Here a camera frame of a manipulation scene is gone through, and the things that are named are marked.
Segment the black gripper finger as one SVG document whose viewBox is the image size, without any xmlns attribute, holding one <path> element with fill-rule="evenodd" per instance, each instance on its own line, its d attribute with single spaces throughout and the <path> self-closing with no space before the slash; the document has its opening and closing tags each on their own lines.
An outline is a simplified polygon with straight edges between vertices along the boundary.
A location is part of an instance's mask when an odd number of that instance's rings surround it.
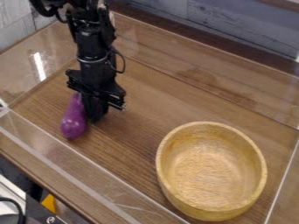
<svg viewBox="0 0 299 224">
<path fill-rule="evenodd" d="M 81 94 L 81 102 L 83 102 L 83 105 L 84 105 L 87 117 L 92 121 L 93 120 L 92 97 L 85 93 Z"/>
<path fill-rule="evenodd" d="M 93 100 L 93 121 L 97 122 L 108 112 L 108 102 L 100 98 Z"/>
</svg>

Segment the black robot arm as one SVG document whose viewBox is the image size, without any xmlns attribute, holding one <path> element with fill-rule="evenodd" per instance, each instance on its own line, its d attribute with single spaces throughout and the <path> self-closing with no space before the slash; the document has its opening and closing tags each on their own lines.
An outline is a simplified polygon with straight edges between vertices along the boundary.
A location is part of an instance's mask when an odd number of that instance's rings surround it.
<svg viewBox="0 0 299 224">
<path fill-rule="evenodd" d="M 56 17 L 69 27 L 77 46 L 79 70 L 65 71 L 67 85 L 80 94 L 85 115 L 97 122 L 108 108 L 125 108 L 127 91 L 119 86 L 116 77 L 127 69 L 117 69 L 117 57 L 123 54 L 113 47 L 116 27 L 107 0 L 29 0 L 38 14 Z"/>
</svg>

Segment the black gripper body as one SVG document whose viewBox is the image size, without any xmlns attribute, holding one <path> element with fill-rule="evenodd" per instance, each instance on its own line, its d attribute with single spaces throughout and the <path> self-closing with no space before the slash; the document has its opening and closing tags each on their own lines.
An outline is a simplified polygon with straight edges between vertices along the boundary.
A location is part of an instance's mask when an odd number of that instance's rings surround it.
<svg viewBox="0 0 299 224">
<path fill-rule="evenodd" d="M 125 107 L 127 91 L 119 86 L 116 77 L 124 71 L 117 71 L 116 57 L 108 57 L 95 61 L 79 62 L 79 70 L 65 71 L 67 85 L 71 89 L 92 97 L 92 104 L 96 98 L 107 101 L 108 107 L 123 110 Z"/>
</svg>

